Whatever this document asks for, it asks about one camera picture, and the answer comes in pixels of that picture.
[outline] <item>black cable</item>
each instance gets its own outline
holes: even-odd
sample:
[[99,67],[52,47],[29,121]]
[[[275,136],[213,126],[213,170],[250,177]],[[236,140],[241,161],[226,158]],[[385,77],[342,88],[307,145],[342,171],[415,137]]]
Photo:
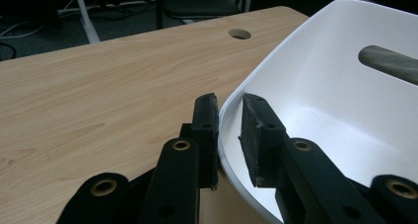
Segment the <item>black cable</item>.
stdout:
[[10,58],[10,59],[14,59],[14,58],[16,58],[16,48],[14,48],[12,45],[10,45],[10,44],[7,44],[7,43],[2,43],[2,42],[0,42],[0,45],[3,45],[3,46],[6,46],[6,47],[8,47],[8,48],[10,48],[10,49],[12,49],[12,57]]

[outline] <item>white basket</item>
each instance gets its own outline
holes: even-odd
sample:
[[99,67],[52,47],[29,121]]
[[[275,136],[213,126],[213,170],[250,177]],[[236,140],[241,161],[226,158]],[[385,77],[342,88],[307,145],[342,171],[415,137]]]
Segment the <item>white basket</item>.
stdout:
[[291,137],[318,144],[346,177],[366,186],[383,174],[418,183],[418,87],[362,64],[359,52],[369,45],[417,59],[418,16],[336,0],[280,43],[221,108],[222,165],[269,221],[282,220],[274,189],[252,186],[238,140],[243,93],[265,98]]

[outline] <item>wood grain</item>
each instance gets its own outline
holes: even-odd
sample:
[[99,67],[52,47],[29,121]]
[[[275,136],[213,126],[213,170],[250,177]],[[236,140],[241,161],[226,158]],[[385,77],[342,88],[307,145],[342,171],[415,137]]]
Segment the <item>wood grain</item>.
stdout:
[[279,7],[1,62],[0,223],[54,223],[89,177],[153,168],[195,98],[221,106],[306,19]]

